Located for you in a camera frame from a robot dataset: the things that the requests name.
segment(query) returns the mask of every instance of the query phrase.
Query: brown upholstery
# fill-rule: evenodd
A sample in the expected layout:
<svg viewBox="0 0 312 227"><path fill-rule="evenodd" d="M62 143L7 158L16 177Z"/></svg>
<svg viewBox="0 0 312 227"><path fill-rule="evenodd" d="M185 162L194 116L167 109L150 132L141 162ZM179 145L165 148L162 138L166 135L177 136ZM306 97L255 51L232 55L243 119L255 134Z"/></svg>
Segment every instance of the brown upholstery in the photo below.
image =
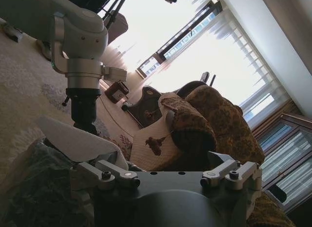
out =
<svg viewBox="0 0 312 227"><path fill-rule="evenodd" d="M212 127L218 153L229 154L241 163L253 161L262 164L263 151L238 106L209 86L196 88L185 100L196 108Z"/></svg>
<svg viewBox="0 0 312 227"><path fill-rule="evenodd" d="M242 110L223 98L212 87L201 86L186 100L196 108L212 127L216 152L229 154L242 163L253 161L262 164L264 154L252 135ZM266 194L256 200L255 208L247 220L249 227L294 227L292 221Z"/></svg>
<svg viewBox="0 0 312 227"><path fill-rule="evenodd" d="M215 149L216 152L229 154L235 160L239 160L242 163L247 161L257 162L262 164L264 161L264 154L259 146L258 142L252 135L248 124L243 118L242 110L233 105L230 101L223 98L220 93L212 87L200 86L192 91L185 100L178 96L170 96L164 98L161 101L161 108L166 107L167 110L171 109L174 113L174 120L169 126L164 126L165 121L162 124L158 124L157 129L154 128L141 138L141 143L134 139L134 146L141 145L147 139L147 136L153 136L161 138L166 133L171 132L171 137L167 140L167 143L171 142L172 150L167 163L162 163L161 167L157 167L156 160L152 160L151 153L148 156L143 156L143 153L147 155L148 147L142 146L140 149L136 148L136 162L142 163L153 161L154 168L161 170L201 170L205 165L204 153L206 150ZM192 129L196 133L204 133L209 136L214 135L214 139L210 138L207 147L198 149L199 144L204 144L201 136L190 134L188 129ZM177 137L176 142L182 140L182 144L172 143L173 139ZM188 145L189 150L185 150L181 145ZM160 148L163 151L169 151L169 148L163 144ZM247 226L249 227L294 227L295 225L289 220L285 213L264 193L260 198L256 200L255 208L249 219L247 220Z"/></svg>

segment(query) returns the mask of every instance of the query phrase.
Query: glass cabinet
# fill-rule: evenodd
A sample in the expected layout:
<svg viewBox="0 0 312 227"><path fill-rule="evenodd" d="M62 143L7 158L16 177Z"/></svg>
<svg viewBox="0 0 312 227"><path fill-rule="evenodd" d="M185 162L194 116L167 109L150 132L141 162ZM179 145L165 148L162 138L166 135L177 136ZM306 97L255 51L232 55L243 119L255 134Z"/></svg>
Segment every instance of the glass cabinet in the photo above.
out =
<svg viewBox="0 0 312 227"><path fill-rule="evenodd" d="M312 121L283 114L258 142L263 190L286 213L312 198Z"/></svg>

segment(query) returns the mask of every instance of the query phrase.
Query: metal bracket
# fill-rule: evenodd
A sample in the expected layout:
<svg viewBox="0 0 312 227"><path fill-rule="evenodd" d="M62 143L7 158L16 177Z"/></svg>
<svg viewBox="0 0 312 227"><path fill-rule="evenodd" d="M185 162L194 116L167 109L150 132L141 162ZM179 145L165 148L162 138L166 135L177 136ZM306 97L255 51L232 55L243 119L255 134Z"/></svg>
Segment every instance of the metal bracket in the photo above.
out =
<svg viewBox="0 0 312 227"><path fill-rule="evenodd" d="M116 165L113 165L105 160L99 160L96 162L96 168L102 171L109 171L118 182L125 187L137 188L140 185L140 180L137 177L137 173L134 171L124 170Z"/></svg>
<svg viewBox="0 0 312 227"><path fill-rule="evenodd" d="M102 66L102 75L105 80L122 81L127 80L127 71L110 66Z"/></svg>
<svg viewBox="0 0 312 227"><path fill-rule="evenodd" d="M255 200L261 196L262 169L254 162L240 165L239 161L227 160L210 171L203 172L200 181L204 188L215 188L225 179L227 189L242 190L247 182L247 212L246 219L254 210Z"/></svg>
<svg viewBox="0 0 312 227"><path fill-rule="evenodd" d="M230 171L238 168L235 160L227 160L223 164L210 171L203 172L203 179L200 181L202 186L217 187L220 181L229 174Z"/></svg>

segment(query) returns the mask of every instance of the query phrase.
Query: white curtain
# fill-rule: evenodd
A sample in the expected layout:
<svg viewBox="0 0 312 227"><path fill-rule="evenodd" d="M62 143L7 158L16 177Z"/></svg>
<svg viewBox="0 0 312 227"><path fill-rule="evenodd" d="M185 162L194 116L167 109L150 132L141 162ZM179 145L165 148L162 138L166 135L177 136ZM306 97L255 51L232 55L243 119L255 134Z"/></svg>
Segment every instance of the white curtain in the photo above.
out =
<svg viewBox="0 0 312 227"><path fill-rule="evenodd" d="M233 14L224 9L182 51L143 80L131 101L139 99L145 85L170 92L199 80L206 71L216 75L213 87L242 108L250 128L289 99Z"/></svg>
<svg viewBox="0 0 312 227"><path fill-rule="evenodd" d="M105 6L107 10L114 0ZM210 0L126 0L120 9L129 25L105 50L106 65L135 72L148 57L184 27Z"/></svg>

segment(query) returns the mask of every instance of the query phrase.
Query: patterned rug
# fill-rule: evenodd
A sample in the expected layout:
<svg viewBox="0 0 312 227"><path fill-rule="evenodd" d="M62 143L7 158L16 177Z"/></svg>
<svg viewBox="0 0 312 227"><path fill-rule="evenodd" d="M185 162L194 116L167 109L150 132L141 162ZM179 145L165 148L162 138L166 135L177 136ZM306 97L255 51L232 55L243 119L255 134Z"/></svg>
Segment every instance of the patterned rug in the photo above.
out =
<svg viewBox="0 0 312 227"><path fill-rule="evenodd" d="M52 69L34 38L25 35L16 43L0 29L0 182L16 156L43 136L34 123L39 116L73 124L70 103L61 105L66 86L67 79ZM133 133L116 125L104 106L106 101L102 96L97 102L97 130L128 151Z"/></svg>

